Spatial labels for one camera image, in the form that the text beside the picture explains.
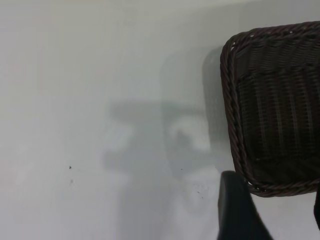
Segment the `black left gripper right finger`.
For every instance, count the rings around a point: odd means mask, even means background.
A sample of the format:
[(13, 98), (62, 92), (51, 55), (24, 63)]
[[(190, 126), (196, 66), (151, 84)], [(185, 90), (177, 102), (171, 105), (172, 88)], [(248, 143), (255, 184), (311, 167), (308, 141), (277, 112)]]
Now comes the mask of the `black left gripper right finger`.
[(317, 189), (315, 203), (313, 207), (313, 214), (317, 224), (318, 229), (320, 230), (320, 189)]

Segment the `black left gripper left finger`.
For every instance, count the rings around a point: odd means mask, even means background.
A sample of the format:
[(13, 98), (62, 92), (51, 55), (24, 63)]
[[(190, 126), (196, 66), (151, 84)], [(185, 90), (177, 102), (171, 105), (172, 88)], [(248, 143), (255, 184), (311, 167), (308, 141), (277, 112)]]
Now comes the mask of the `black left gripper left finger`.
[(234, 171), (220, 176), (218, 240), (271, 240), (261, 220), (247, 183)]

